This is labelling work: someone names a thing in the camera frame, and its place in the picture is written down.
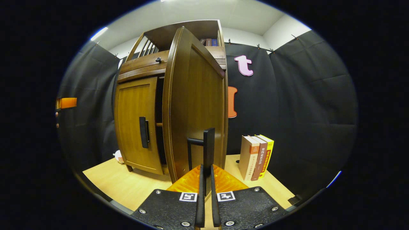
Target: cabinet leg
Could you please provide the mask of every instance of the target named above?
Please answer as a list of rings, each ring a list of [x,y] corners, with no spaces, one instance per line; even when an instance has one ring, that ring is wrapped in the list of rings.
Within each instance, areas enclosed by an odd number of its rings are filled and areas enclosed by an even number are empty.
[[[128,169],[129,172],[133,171],[132,166],[126,165],[126,168]]]

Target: book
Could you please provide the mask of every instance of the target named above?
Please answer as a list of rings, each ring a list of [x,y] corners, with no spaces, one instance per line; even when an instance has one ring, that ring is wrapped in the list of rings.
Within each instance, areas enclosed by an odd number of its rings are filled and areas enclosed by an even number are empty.
[[[270,159],[271,159],[271,154],[272,154],[272,151],[273,151],[274,141],[272,139],[268,138],[268,137],[263,136],[263,135],[256,135],[256,137],[258,137],[258,138],[260,138],[260,139],[267,142],[267,153],[265,155],[265,161],[264,161],[263,169],[261,170],[260,177],[259,177],[259,178],[263,178],[264,174],[265,174],[265,171],[267,170],[268,163],[270,162]]]
[[[256,141],[260,142],[260,148],[258,149],[258,157],[256,161],[256,166],[254,168],[254,173],[252,176],[252,180],[258,180],[260,177],[260,173],[263,170],[263,165],[265,162],[265,154],[267,152],[267,142],[264,140],[258,138],[258,137],[252,137]]]
[[[260,143],[250,136],[241,136],[239,171],[243,180],[251,180],[258,157]]]

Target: white wall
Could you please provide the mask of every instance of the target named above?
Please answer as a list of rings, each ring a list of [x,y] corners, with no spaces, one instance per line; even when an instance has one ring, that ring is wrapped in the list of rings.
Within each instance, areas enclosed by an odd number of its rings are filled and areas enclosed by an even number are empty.
[[[297,37],[310,30],[310,28],[297,19],[284,14],[264,33],[263,38],[267,42],[269,48],[276,50],[280,46],[294,39],[291,35]]]
[[[230,39],[231,43],[245,44],[245,45],[251,45],[255,47],[257,47],[257,44],[260,44],[260,48],[264,48],[267,50],[269,49],[267,42],[260,35],[246,32],[243,30],[231,29],[231,28],[225,28],[225,27],[222,27],[222,32],[223,32],[223,38],[225,42],[229,42],[229,39]],[[110,49],[109,52],[111,52],[114,55],[118,54],[117,57],[120,59],[124,58],[128,56],[128,52],[132,49],[132,46],[135,44],[138,38],[139,37],[133,38],[120,45],[117,45],[114,48]],[[144,38],[136,50],[140,50],[142,46],[144,45],[145,41],[146,39]]]

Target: black door handle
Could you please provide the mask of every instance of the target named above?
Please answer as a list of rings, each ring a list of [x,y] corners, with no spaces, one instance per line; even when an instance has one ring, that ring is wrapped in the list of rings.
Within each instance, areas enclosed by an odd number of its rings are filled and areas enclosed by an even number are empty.
[[[139,117],[139,130],[141,132],[142,147],[148,148],[149,140],[149,126],[145,117]]]

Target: wooden cabinet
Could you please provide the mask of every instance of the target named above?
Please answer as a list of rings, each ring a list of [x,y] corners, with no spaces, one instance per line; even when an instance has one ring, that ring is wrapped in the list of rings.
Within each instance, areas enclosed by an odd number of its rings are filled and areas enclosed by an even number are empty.
[[[220,46],[205,47],[201,38],[217,39]],[[174,183],[189,171],[187,138],[203,139],[209,128],[215,128],[214,164],[224,168],[226,69],[218,20],[176,23],[141,35],[121,67],[115,95],[115,128],[128,170],[169,173]],[[192,165],[201,163],[203,149],[194,146]]]

